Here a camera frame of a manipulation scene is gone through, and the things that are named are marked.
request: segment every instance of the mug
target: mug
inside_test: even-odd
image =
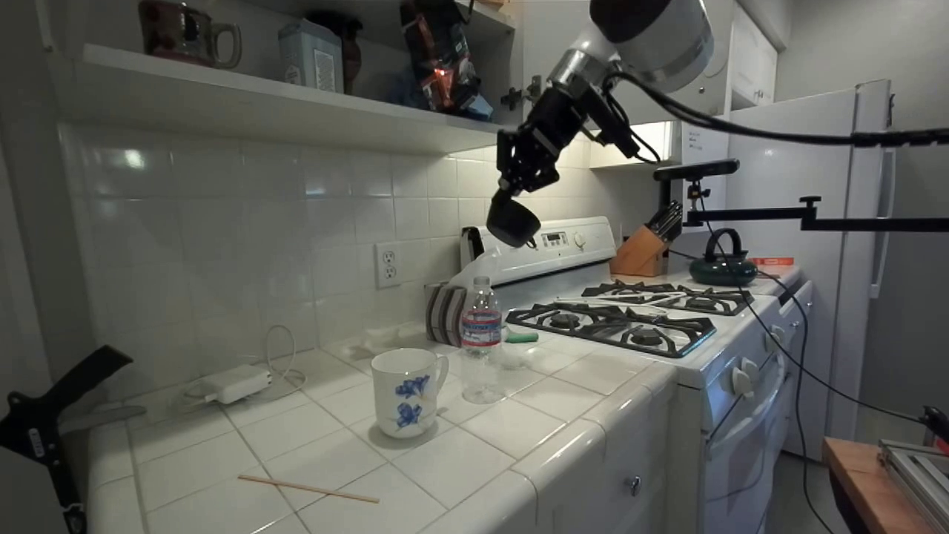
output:
[[[240,63],[240,28],[235,24],[213,23],[203,11],[159,0],[139,2],[139,21],[148,55],[205,67],[234,68]],[[227,61],[217,53],[217,38],[224,32],[233,37],[233,52]]]
[[[448,358],[422,349],[395,349],[372,358],[379,429],[394,438],[428,430],[435,423],[438,392],[447,377]]]

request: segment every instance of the brown mug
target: brown mug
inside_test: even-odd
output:
[[[240,63],[240,28],[235,24],[213,23],[208,13],[189,8],[183,2],[142,0],[139,21],[148,55],[205,67],[234,68]],[[227,61],[217,53],[217,38],[224,32],[233,37],[233,52]]]

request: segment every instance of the green kettle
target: green kettle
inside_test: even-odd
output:
[[[717,251],[718,240],[723,235],[732,238],[732,253],[722,255]],[[748,251],[741,250],[741,237],[735,228],[719,228],[709,237],[705,245],[705,256],[692,260],[689,274],[700,284],[710,286],[744,286],[758,275],[758,268],[747,260]]]

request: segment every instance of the wall outlet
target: wall outlet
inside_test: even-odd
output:
[[[376,243],[376,282],[380,289],[402,283],[401,253],[398,243]]]

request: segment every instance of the bottle label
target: bottle label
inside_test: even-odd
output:
[[[470,310],[461,317],[461,343],[469,347],[492,347],[501,342],[501,313]]]

